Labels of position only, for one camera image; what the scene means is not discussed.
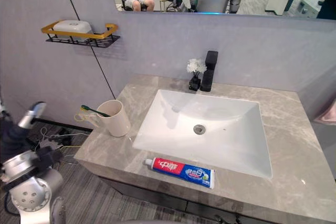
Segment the soap dish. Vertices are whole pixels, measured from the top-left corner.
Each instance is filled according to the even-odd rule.
[[[78,33],[74,31],[56,31],[54,26],[63,20],[56,21],[41,29],[42,33],[47,34],[49,39],[46,41],[74,44],[88,47],[107,48],[111,46],[120,36],[113,35],[112,33],[118,30],[116,24],[105,24],[107,31],[103,34],[97,33]]]

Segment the white sink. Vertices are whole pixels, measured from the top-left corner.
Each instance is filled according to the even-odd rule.
[[[271,178],[262,122],[257,102],[159,90],[133,147]]]

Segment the marble countertop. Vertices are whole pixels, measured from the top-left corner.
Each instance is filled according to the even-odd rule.
[[[124,137],[95,129],[75,158],[92,173],[119,182],[278,223],[336,222],[336,183],[295,92],[214,83],[199,94],[259,102],[273,177],[246,175],[181,158],[136,150],[132,143],[158,89],[190,92],[188,81],[136,75],[118,100],[132,127]],[[163,157],[216,170],[208,189],[150,170],[146,158]]]

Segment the faucet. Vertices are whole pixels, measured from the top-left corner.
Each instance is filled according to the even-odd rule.
[[[208,51],[205,59],[206,71],[203,74],[200,90],[210,92],[212,86],[212,80],[215,73],[215,66],[217,63],[218,52]]]

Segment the toothpaste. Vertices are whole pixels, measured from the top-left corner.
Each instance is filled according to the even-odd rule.
[[[186,165],[171,160],[155,157],[154,159],[146,159],[145,164],[149,165],[153,170],[165,173],[186,181],[199,184],[201,186],[214,188],[215,171],[193,165]]]

